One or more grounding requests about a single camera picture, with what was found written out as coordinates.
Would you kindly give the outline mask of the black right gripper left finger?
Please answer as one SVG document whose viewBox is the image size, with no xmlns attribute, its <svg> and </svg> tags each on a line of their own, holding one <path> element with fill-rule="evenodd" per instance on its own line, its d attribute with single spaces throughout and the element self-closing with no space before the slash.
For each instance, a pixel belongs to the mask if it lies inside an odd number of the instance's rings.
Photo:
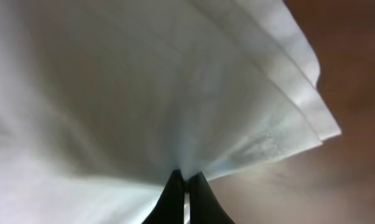
<svg viewBox="0 0 375 224">
<path fill-rule="evenodd" d="M 180 170 L 169 177 L 154 209 L 142 224 L 183 224 L 185 191 Z"/>
</svg>

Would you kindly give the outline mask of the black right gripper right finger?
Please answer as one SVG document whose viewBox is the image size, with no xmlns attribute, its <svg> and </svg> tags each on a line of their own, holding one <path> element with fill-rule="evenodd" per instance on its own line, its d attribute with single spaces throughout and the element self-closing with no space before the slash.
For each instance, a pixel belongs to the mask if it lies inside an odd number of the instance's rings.
<svg viewBox="0 0 375 224">
<path fill-rule="evenodd" d="M 191 224 L 234 224 L 217 201 L 202 172 L 188 180 Z"/>
</svg>

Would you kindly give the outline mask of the white t-shirt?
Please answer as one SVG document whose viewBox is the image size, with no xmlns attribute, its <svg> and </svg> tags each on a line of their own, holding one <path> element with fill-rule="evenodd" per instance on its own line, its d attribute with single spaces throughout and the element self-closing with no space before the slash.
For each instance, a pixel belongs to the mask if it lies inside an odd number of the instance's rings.
<svg viewBox="0 0 375 224">
<path fill-rule="evenodd" d="M 0 223 L 139 223 L 341 133 L 282 1 L 0 1 Z"/>
</svg>

